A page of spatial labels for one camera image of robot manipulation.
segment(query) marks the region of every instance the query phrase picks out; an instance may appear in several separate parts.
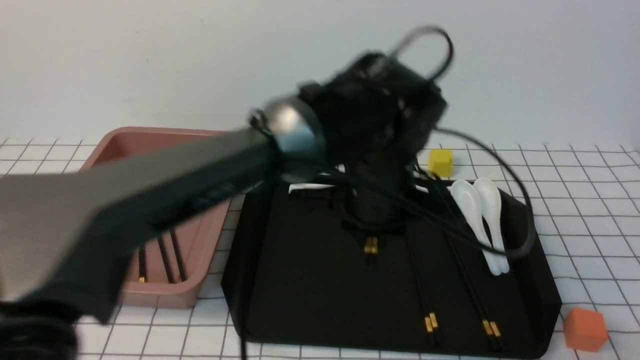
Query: robotic arm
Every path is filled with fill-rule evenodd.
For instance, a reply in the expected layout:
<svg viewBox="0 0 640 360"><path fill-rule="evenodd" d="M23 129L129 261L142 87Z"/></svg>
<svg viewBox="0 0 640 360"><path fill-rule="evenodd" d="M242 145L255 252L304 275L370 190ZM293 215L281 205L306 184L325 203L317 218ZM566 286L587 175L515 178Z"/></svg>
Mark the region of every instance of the robotic arm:
<svg viewBox="0 0 640 360"><path fill-rule="evenodd" d="M224 136L78 174L4 178L0 354L73 357L70 324L108 321L135 249L263 179L304 182L376 151L409 164L447 106L436 77L405 67L397 51L367 53Z"/></svg>

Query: white wall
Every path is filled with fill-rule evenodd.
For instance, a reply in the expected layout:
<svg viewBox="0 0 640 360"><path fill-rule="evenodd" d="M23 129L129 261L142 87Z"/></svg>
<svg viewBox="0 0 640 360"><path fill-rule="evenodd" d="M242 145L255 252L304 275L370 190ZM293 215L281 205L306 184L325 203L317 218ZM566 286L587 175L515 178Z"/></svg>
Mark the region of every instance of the white wall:
<svg viewBox="0 0 640 360"><path fill-rule="evenodd" d="M638 4L0 0L0 135L228 129L248 108L432 22L458 52L441 83L446 126L493 142L633 142ZM424 40L406 59L428 72L444 49Z"/></svg>

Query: ceramic spoon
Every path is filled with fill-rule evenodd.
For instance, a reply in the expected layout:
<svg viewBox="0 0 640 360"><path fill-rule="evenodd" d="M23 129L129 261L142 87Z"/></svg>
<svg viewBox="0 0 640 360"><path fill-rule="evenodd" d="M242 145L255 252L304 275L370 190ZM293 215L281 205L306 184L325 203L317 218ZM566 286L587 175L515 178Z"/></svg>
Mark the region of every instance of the ceramic spoon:
<svg viewBox="0 0 640 360"><path fill-rule="evenodd" d="M451 196L458 204L462 215L465 216L465 220L473 230L476 238L481 243L491 246L489 237L484 231L484 225L482 223L482 213L480 210L480 198L473 185L464 181L456 180L451 186ZM500 266L498 265L497 258L490 252L483 250L486 264L489 266L489 271L495 276L500 275Z"/></svg>
<svg viewBox="0 0 640 360"><path fill-rule="evenodd" d="M500 197L500 190L493 181L480 178L474 182L474 188L480 198L480 208L482 209L482 216L489 225L489 232L491 233L491 241L493 248L499 251L504 251L504 242L502 240L502 229L500 228L500 212L502 211L502 198ZM503 274L509 272L509 261L505 256L495 255L500 266L500 271Z"/></svg>

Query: orange block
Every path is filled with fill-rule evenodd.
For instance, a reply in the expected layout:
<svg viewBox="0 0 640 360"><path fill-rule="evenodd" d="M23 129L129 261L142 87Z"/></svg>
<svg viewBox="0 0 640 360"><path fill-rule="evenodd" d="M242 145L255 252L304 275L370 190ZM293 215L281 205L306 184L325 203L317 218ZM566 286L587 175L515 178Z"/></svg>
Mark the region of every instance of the orange block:
<svg viewBox="0 0 640 360"><path fill-rule="evenodd" d="M564 342L569 348L598 352L608 338L601 313L576 307L564 319Z"/></svg>

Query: black chopsticks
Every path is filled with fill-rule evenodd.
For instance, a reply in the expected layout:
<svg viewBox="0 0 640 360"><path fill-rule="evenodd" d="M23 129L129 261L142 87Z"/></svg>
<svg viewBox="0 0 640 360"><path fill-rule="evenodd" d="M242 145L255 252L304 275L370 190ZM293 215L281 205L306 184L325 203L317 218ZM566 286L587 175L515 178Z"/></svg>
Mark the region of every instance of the black chopsticks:
<svg viewBox="0 0 640 360"><path fill-rule="evenodd" d="M138 249L138 281L147 281L147 251L145 251L145 247Z"/></svg>
<svg viewBox="0 0 640 360"><path fill-rule="evenodd" d="M187 280L187 273L184 268L184 260L182 258L182 252L180 251L180 245L178 243L178 236L176 235L175 229L171 229L169 231L171 236L171 243L173 246L173 253L175 255L175 261L178 265L178 275L180 276L180 281ZM170 284L175 284L175 278L173 277L173 271L171 268L171 262L169 260L169 255L166 249L166 245L164 244L164 239L162 235L156 238L158 242L158 247L160 249L160 257L162 258L162 262L164 265L164 272L166 274L166 279ZM139 282L148 282L148 273L147 273L147 251L145 247L140 247L138 249L138 280Z"/></svg>
<svg viewBox="0 0 640 360"><path fill-rule="evenodd" d="M184 271L184 262L182 261L182 253L178 246L178 236L175 234L175 229L169 231L171 235L171 243L173 245L173 253L175 254L175 260L178 262L178 274L181 281L187 281L187 273Z"/></svg>
<svg viewBox="0 0 640 360"><path fill-rule="evenodd" d="M440 330L438 326L438 319L433 309L432 301L429 300L428 292L424 288L425 282L420 276L418 269L418 261L415 258L415 248L413 246L412 236L405 234L404 239L406 241L406 249L409 253L409 262L413 268L413 281L415 283L415 289L418 293L418 299L420 299L420 306L422 308L422 315L424 317L424 328L427 332L430 347L437 347L442 339L440 337Z"/></svg>
<svg viewBox="0 0 640 360"><path fill-rule="evenodd" d="M419 169L419 172L421 175L425 176L428 180L431 180L433 182L433 187L435 188L436 192L438 192L440 198L442 199L442 202L445 204L445 207L447 208L451 216L455 217L455 213L450 206L450 204L454 202L454 200L451 197L451 194L449 194L449 192L446 190L446 188L444 188L444 186L440 182L440 178L435 176L435 179L433 179L430 176L428 176L428 174L426 174L422 169ZM452 241L451 235L449 235L449 233L445 232L445 236L446 236L446 242L449 244L449 248L451 249L451 252L453 253L454 258L456 259L458 270L462 274L462 278L465 282L467 292L469 292L469 295L471 296L471 299L474 303L474 307L476 308L476 311L480 316L481 327L484 333L487 335L489 346L491 346L492 350L494 351L504 350L502 333L500 332L500 329L498 328L498 325L495 322L495 320L493 320L490 317L486 308L483 306L483 303L480 301L480 296L478 295L476 287L474 286L474 283L471 280L471 276L469 275L469 272L467 271L467 268L462 260L462 256L460 255L458 246L455 244L455 241Z"/></svg>

